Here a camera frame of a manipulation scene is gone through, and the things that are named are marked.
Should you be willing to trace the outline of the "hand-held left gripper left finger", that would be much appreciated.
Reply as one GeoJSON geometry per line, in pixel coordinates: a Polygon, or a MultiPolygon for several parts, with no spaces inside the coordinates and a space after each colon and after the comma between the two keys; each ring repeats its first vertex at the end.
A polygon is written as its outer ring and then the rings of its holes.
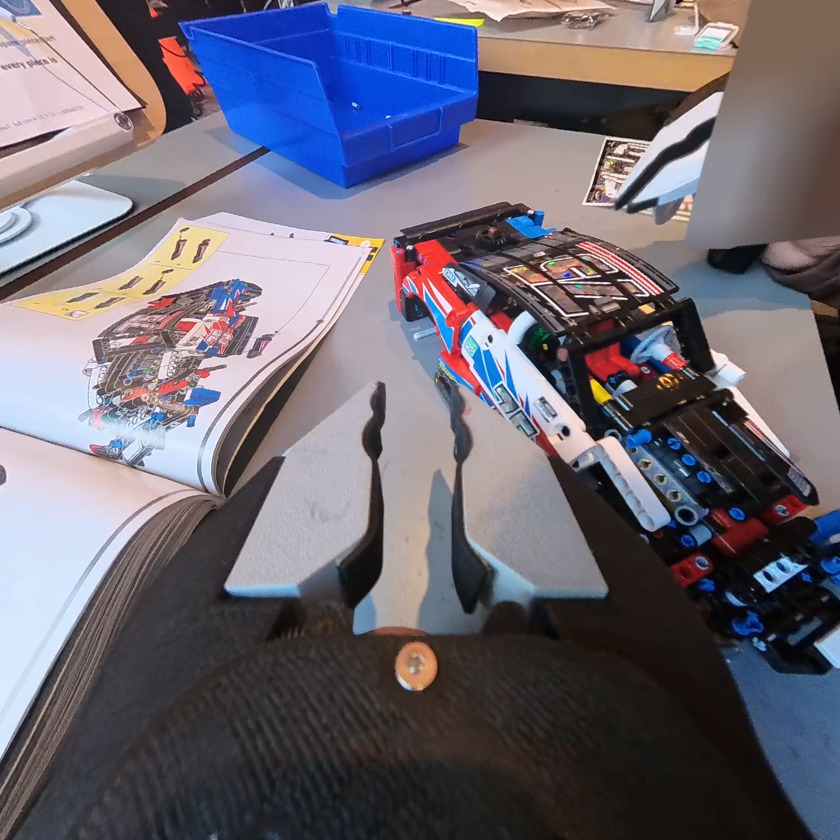
{"type": "Polygon", "coordinates": [[[283,455],[224,589],[353,610],[382,572],[385,384],[373,381],[283,455]]]}

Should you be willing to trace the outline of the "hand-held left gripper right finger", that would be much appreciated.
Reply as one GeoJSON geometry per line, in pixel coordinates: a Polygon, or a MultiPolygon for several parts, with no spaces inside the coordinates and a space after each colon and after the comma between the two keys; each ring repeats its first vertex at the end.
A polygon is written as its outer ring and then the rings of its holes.
{"type": "Polygon", "coordinates": [[[549,457],[461,385],[455,437],[451,569],[467,614],[503,602],[601,601],[607,582],[549,457]]]}

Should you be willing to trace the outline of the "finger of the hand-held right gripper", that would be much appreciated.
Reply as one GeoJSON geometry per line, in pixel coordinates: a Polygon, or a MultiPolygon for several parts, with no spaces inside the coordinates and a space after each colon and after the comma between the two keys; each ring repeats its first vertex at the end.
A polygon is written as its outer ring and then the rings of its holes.
{"type": "Polygon", "coordinates": [[[623,208],[630,214],[652,209],[657,224],[668,222],[677,215],[686,197],[697,192],[709,144],[706,140],[698,149],[665,164],[656,173],[650,165],[643,172],[646,183],[641,184],[643,177],[640,175],[631,184],[638,188],[633,196],[629,196],[629,187],[623,190],[623,196],[627,198],[623,208]]]}
{"type": "Polygon", "coordinates": [[[722,93],[715,92],[679,116],[676,121],[661,129],[621,186],[613,207],[624,209],[623,205],[627,198],[623,196],[623,190],[629,187],[629,196],[633,196],[638,188],[631,187],[631,184],[640,175],[643,177],[641,184],[645,184],[647,177],[643,175],[643,172],[650,165],[654,167],[653,173],[656,173],[667,163],[690,154],[706,140],[710,140],[721,101],[722,93]]]}

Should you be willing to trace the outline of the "toy brick race car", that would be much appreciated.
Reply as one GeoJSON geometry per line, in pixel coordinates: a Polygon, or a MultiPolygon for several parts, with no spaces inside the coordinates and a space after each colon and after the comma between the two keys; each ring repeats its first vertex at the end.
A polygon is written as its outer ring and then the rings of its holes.
{"type": "Polygon", "coordinates": [[[838,510],[764,489],[732,432],[745,373],[634,253],[498,203],[405,228],[395,301],[431,319],[436,385],[562,458],[668,566],[720,640],[778,672],[838,669],[838,510]]]}

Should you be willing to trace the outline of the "white instruction booklet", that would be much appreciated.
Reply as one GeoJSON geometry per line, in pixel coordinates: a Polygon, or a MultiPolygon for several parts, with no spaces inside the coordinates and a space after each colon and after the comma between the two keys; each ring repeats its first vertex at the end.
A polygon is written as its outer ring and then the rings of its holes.
{"type": "Polygon", "coordinates": [[[2,838],[148,583],[381,238],[180,218],[136,265],[1,307],[2,838]]]}

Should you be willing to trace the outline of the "grey desk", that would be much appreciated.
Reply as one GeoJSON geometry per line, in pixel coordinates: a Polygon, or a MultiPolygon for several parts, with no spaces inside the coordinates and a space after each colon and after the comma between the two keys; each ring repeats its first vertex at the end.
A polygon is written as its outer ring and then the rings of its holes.
{"type": "Polygon", "coordinates": [[[380,239],[180,218],[2,303],[2,838],[812,838],[719,643],[838,667],[838,511],[695,302],[495,203],[399,232],[472,633],[355,635],[385,384],[231,499],[380,239]]]}

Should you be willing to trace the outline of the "holographic sticker sheet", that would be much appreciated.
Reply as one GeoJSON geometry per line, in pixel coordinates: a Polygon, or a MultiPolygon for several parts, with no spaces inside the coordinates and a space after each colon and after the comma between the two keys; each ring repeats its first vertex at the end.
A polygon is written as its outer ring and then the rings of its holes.
{"type": "Polygon", "coordinates": [[[616,195],[650,141],[607,136],[583,199],[586,207],[613,207],[616,195]]]}

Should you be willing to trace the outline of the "background wooden table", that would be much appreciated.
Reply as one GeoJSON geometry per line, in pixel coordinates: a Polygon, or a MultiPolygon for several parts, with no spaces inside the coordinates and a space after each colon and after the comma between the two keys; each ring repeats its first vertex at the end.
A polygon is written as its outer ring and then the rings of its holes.
{"type": "Polygon", "coordinates": [[[487,20],[478,28],[479,69],[514,76],[605,83],[631,88],[693,91],[730,71],[735,48],[697,50],[676,33],[693,21],[678,8],[648,22],[645,6],[612,2],[613,14],[592,29],[554,18],[487,20]]]}

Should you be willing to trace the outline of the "white papers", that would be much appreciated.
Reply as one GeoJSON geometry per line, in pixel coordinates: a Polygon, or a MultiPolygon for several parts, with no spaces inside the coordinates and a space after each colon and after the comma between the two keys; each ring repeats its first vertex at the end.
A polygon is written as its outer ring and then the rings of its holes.
{"type": "Polygon", "coordinates": [[[506,19],[546,18],[571,13],[612,12],[614,6],[601,1],[454,1],[474,14],[496,22],[506,19]]]}

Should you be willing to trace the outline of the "blue plastic bin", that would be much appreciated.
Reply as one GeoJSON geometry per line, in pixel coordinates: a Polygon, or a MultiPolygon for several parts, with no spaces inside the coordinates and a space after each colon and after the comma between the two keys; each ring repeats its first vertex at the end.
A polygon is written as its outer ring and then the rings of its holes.
{"type": "Polygon", "coordinates": [[[181,24],[229,128],[342,187],[455,145],[478,30],[326,3],[181,24]]]}

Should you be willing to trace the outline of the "wooden document board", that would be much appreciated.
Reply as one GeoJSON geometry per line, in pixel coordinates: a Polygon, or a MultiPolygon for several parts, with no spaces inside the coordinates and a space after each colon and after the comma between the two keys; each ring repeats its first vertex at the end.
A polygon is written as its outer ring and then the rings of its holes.
{"type": "Polygon", "coordinates": [[[159,85],[103,2],[51,3],[141,107],[2,148],[2,209],[117,160],[157,139],[165,128],[159,85]]]}

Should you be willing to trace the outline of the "printed instruction sheet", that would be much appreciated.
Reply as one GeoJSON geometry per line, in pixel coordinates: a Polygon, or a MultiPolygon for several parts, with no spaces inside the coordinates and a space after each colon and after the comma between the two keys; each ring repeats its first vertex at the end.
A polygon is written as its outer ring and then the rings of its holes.
{"type": "Polygon", "coordinates": [[[1,2],[1,147],[141,107],[53,3],[1,2]]]}

